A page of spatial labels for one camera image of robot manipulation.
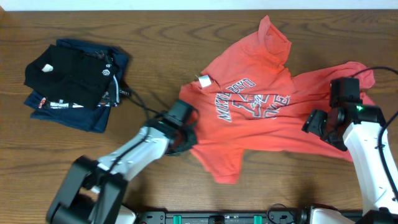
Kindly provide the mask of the red printed t-shirt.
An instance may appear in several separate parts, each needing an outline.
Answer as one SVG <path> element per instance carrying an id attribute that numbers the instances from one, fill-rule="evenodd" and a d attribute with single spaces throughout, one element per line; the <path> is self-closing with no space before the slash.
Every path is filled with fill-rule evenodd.
<path id="1" fill-rule="evenodd" d="M 192 154 L 215 182 L 235 184 L 246 149 L 316 154 L 351 160 L 347 152 L 302 131 L 312 110 L 330 109 L 330 82 L 356 75 L 360 97 L 375 84 L 359 62 L 292 76 L 285 66 L 291 43 L 264 17 L 254 33 L 214 59 L 198 81 L 181 87 L 179 97 L 199 112 Z"/>

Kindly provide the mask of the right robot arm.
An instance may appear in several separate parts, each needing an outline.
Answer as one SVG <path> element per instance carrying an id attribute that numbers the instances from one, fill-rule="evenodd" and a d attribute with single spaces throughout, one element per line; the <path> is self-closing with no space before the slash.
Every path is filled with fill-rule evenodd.
<path id="1" fill-rule="evenodd" d="M 351 155 L 363 199 L 359 223 L 397 223 L 397 167 L 379 107 L 353 104 L 328 113 L 313 110 L 302 131 Z"/>

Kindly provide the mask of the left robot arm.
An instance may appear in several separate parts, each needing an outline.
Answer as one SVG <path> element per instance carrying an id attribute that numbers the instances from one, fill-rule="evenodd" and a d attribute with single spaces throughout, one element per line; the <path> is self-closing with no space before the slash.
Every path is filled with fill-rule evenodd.
<path id="1" fill-rule="evenodd" d="M 47 223 L 134 223 L 136 214 L 123 205 L 128 184 L 151 162 L 195 145 L 195 125 L 152 119 L 114 152 L 97 160 L 79 157 L 47 211 Z"/>

